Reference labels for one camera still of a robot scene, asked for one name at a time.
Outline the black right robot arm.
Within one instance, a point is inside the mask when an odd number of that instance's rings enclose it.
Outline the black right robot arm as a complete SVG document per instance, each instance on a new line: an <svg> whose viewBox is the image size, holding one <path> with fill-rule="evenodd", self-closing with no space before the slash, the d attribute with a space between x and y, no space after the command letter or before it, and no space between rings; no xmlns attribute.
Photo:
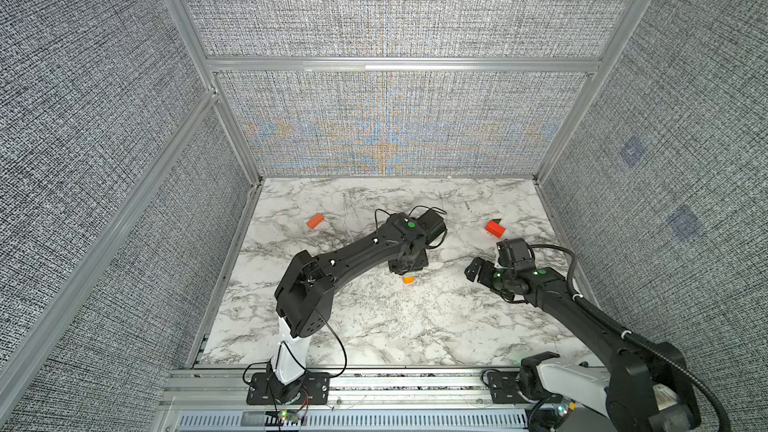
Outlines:
<svg viewBox="0 0 768 432"><path fill-rule="evenodd" d="M529 260L522 266L522 271L503 269L476 257L465 275L503 299L521 296L554 317L602 364L592 370L554 352L524 358L516 382L525 398L572 399L607 417L618 431L689 431L700 425L696 395L679 370L685 361L675 347L662 343L654 354L631 344L627 330L612 330L585 310L561 274L536 269Z"/></svg>

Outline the orange-red rectangular wood block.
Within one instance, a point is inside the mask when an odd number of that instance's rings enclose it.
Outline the orange-red rectangular wood block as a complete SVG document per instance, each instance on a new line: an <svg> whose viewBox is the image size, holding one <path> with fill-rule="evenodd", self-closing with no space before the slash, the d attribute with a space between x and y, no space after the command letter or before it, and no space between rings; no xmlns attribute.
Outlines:
<svg viewBox="0 0 768 432"><path fill-rule="evenodd" d="M306 225L310 229L315 229L317 226L319 226L324 221L324 219L325 219L324 215L321 214L321 213L318 213L318 214L314 215L312 218L310 218L306 222Z"/></svg>

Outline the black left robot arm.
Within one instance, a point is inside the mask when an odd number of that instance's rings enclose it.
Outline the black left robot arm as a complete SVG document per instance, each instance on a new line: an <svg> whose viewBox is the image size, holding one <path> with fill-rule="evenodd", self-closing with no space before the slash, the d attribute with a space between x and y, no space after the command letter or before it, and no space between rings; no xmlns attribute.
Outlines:
<svg viewBox="0 0 768 432"><path fill-rule="evenodd" d="M419 217L390 214L373 232L340 249L297 253L274 293L279 339L267 366L267 390L275 399L293 401L307 382L311 337L328 325L337 292L382 264L399 276L424 269L427 252L438 247L446 233L442 214L428 208Z"/></svg>

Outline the red wood cylinder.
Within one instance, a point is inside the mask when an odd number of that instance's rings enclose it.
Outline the red wood cylinder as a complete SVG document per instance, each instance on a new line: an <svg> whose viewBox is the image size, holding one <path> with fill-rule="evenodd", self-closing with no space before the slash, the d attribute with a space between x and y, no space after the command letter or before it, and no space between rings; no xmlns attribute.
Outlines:
<svg viewBox="0 0 768 432"><path fill-rule="evenodd" d="M506 232L506 228L495 220L489 221L485 226L485 230L497 238L501 238Z"/></svg>

